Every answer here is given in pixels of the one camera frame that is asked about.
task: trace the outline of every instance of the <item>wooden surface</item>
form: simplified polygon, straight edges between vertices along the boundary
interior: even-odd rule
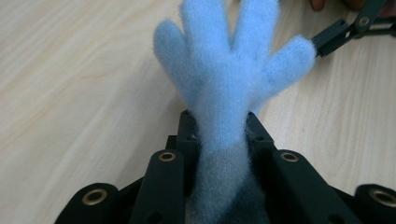
[[[152,53],[179,0],[0,2],[0,223],[52,223],[79,189],[119,189],[177,133],[185,109]],[[274,49],[341,17],[282,1]],[[235,21],[238,1],[227,1]],[[329,184],[396,189],[396,39],[355,40],[268,102],[278,148],[303,153]]]

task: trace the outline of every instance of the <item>glove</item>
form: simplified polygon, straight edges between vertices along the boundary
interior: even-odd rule
[[[271,55],[277,0],[243,0],[233,35],[222,0],[185,0],[180,11],[184,34],[173,22],[162,22],[154,52],[198,125],[201,154],[186,221],[224,222],[248,198],[250,203],[242,204],[262,209],[247,209],[255,220],[244,220],[240,211],[238,222],[262,223],[262,192],[247,190],[260,188],[248,156],[248,112],[258,113],[266,100],[307,73],[314,46],[297,36]],[[259,193],[255,201],[241,192]]]

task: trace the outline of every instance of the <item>wood grain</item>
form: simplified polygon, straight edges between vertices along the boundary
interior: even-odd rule
[[[238,2],[227,1],[230,21]],[[185,106],[152,53],[174,1],[0,2],[0,223],[52,223],[79,189],[142,176]],[[281,1],[274,50],[356,13]],[[329,184],[396,189],[396,39],[355,40],[269,101],[278,148],[301,152]]]

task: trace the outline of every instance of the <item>blue glove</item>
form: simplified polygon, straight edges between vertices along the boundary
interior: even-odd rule
[[[248,112],[257,114],[266,100],[306,74],[314,64],[314,46],[297,36],[270,54],[277,0],[243,0],[233,35],[222,0],[185,0],[180,10],[184,34],[173,22],[162,22],[154,51],[198,125],[201,154],[186,219],[223,222],[247,198],[244,204],[258,206],[250,209],[255,220],[244,220],[243,211],[236,219],[262,223],[263,197],[246,142]],[[256,192],[258,198],[240,198],[241,192]]]

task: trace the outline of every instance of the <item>knit glove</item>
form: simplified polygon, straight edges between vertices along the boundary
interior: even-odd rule
[[[184,34],[162,22],[154,51],[198,125],[201,154],[187,221],[220,223],[238,193],[251,188],[248,112],[258,113],[307,73],[316,53],[311,41],[296,36],[271,55],[277,0],[243,0],[233,35],[222,0],[185,0],[180,11]]]

